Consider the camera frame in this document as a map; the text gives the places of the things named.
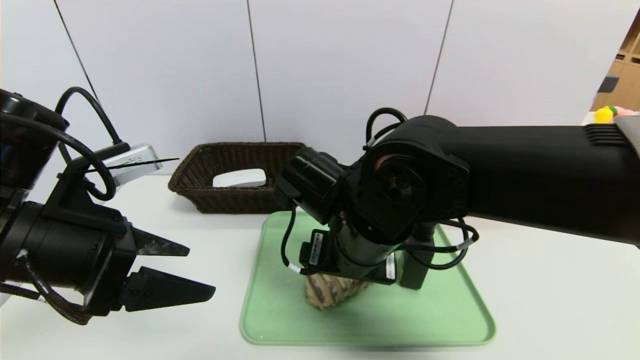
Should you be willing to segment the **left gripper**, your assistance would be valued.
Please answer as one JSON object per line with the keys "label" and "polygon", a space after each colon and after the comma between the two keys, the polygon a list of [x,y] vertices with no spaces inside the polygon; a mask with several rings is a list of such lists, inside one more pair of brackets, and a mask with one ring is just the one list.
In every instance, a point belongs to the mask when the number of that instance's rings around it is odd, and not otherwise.
{"label": "left gripper", "polygon": [[27,201],[22,213],[33,218],[23,247],[35,272],[51,287],[82,294],[80,310],[87,316],[105,317],[121,306],[141,312],[194,305],[217,291],[214,285],[144,266],[128,276],[137,255],[188,256],[190,249],[131,228],[119,210],[88,203],[54,216],[45,205]]}

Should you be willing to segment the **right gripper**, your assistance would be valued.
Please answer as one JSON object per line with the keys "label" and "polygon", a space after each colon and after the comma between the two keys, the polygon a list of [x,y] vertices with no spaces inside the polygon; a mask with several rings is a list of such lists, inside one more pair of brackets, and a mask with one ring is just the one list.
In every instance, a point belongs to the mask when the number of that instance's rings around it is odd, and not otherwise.
{"label": "right gripper", "polygon": [[302,274],[323,274],[382,285],[397,281],[397,244],[374,225],[347,212],[331,215],[327,229],[314,229],[302,243]]}

